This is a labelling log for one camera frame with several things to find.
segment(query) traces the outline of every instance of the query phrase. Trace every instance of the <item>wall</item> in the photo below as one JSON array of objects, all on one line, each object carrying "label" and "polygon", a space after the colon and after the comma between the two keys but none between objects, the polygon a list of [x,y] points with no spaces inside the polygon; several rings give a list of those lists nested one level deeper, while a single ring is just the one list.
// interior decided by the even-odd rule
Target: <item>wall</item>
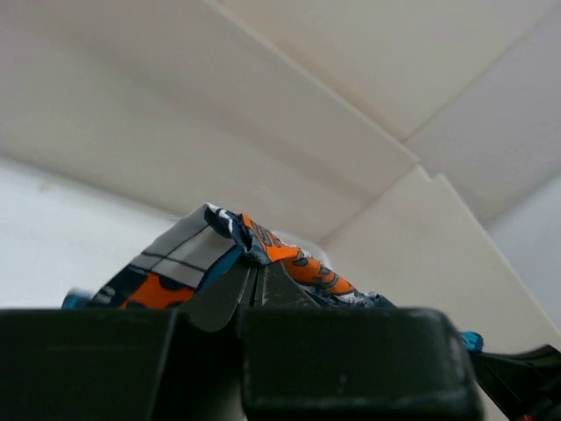
[{"label": "wall", "polygon": [[98,289],[174,217],[0,158],[0,308]]},{"label": "wall", "polygon": [[561,327],[561,173],[486,228],[553,323]]}]

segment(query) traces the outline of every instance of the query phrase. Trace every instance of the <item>patterned fabric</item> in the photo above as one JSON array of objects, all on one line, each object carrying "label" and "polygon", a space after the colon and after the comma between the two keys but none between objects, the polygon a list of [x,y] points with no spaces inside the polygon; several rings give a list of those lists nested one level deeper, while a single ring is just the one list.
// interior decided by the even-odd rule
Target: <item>patterned fabric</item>
[{"label": "patterned fabric", "polygon": [[383,296],[357,291],[309,252],[284,244],[247,215],[210,203],[159,236],[85,306],[173,308],[225,273],[240,254],[259,266],[282,261],[321,305],[394,307]]}]

